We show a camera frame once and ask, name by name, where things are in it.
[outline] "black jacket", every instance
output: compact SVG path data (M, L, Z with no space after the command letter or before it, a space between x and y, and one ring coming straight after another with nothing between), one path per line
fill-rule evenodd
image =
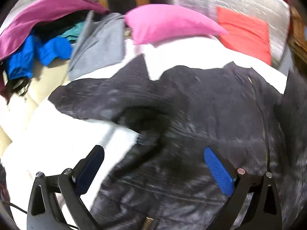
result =
M293 83L281 96L233 62L211 70L177 66L151 81L140 55L110 79L73 81L49 100L74 118L112 120L140 133L94 201L91 214L102 229L142 229L146 217L153 219L148 229L206 229L227 200L204 162L210 144L234 167L273 173L288 228L307 193L307 112L294 117L306 103L302 82L301 94L293 97Z

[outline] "blue cloth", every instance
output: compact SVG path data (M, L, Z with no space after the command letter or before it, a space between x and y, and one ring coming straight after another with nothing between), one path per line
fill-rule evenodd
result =
M4 61L8 79L31 78L33 62L34 36L30 35L21 47Z
M34 56L48 66L56 57L69 59L72 51L66 38L55 37L42 43L38 37L29 35L21 47L4 61L8 79L31 78Z
M39 38L35 38L35 56L44 65L48 66L56 57L69 59L73 48L66 38L55 37L44 44Z

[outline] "blue gripper pad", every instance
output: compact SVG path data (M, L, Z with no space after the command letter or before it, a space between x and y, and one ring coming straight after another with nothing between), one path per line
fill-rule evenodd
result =
M104 149L100 145L96 145L86 158L81 159L76 167L82 167L77 177L72 177L77 196L85 194L93 182L102 162L104 160Z
M234 180L210 147L205 148L204 158L222 193L231 196Z

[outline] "metal screw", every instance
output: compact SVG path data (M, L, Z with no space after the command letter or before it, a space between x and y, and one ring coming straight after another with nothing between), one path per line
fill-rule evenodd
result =
M73 170L71 168L65 169L64 174L69 175Z
M36 176L37 178L40 178L42 175L43 175L43 172L38 171L38 172L36 173L35 176Z
M266 176L267 176L268 178L272 178L272 177L273 177L273 175L272 175L271 172L266 172Z
M244 175L244 174L245 174L245 169L238 168L237 172L238 172L240 175Z

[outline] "pile of clothes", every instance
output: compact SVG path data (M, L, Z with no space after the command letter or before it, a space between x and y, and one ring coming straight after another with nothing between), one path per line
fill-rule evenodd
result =
M44 66L55 58L71 59L71 80L121 62L125 55L124 27L122 15L110 13L92 0L34 2L0 35L0 71L8 77L4 86L0 75L1 95L9 102L9 94L28 85L35 58Z

